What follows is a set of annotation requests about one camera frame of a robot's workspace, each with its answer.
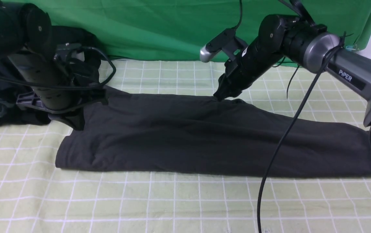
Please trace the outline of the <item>black gripper, camera right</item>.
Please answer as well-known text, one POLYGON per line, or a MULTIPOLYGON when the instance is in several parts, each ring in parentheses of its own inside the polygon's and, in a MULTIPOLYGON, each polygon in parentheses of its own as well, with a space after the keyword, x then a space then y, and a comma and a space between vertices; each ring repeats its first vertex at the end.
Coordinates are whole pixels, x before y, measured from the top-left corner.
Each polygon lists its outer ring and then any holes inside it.
POLYGON ((218 101, 239 96, 254 82, 253 77, 246 74, 236 60, 227 60, 224 65, 225 72, 219 77, 218 90, 213 94, 218 101))

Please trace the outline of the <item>black gripper, camera left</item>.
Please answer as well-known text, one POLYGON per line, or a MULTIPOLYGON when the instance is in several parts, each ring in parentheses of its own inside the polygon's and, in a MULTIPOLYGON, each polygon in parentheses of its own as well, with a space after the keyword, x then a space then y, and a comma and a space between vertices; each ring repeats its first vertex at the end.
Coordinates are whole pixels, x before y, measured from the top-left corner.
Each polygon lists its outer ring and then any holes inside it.
POLYGON ((59 121, 76 131, 84 130, 84 107, 94 103, 108 104, 105 89, 34 90, 20 94, 16 102, 21 109, 47 112, 51 120, 59 121))

